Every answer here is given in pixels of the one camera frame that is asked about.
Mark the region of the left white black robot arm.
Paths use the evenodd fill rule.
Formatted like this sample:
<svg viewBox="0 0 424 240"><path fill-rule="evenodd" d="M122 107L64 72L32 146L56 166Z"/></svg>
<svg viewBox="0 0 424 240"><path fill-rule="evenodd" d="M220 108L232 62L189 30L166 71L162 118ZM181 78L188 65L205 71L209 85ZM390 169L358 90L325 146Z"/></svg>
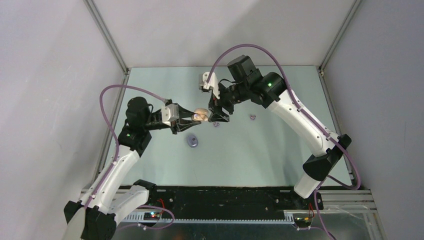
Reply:
<svg viewBox="0 0 424 240"><path fill-rule="evenodd" d="M208 120L208 110L189 111L170 99L153 112L143 97L134 97L127 104L124 126L117 138L115 155L89 190L77 201L69 201L64 214L67 229L64 240L110 240L117 226L132 211L143 205L153 208L158 194L151 189L155 184L135 183L119 198L115 194L125 176L141 158L152 139L151 131L170 129L173 134Z"/></svg>

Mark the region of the beige earbud charging case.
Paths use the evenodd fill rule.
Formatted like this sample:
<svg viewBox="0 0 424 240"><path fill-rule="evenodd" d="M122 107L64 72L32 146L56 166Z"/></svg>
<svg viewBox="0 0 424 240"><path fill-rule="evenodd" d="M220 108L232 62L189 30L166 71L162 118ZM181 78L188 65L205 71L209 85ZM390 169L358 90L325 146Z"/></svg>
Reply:
<svg viewBox="0 0 424 240"><path fill-rule="evenodd" d="M192 115L193 121L198 122L208 122L209 121L209 111L205 108L196 108Z"/></svg>

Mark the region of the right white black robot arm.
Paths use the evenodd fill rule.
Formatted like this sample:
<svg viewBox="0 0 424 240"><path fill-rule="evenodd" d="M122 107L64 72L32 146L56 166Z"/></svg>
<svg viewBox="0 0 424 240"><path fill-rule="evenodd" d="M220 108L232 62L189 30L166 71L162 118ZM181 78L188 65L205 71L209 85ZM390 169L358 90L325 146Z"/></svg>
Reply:
<svg viewBox="0 0 424 240"><path fill-rule="evenodd" d="M286 122L309 147L312 155L302 165L303 175L294 186L291 204L304 209L311 194L323 182L342 158L351 138L326 128L299 100L276 72L262 75L247 55L241 55L227 65L232 85L224 86L212 71L204 72L199 81L203 92L210 92L208 109L210 122L229 122L234 106L251 101L271 111Z"/></svg>

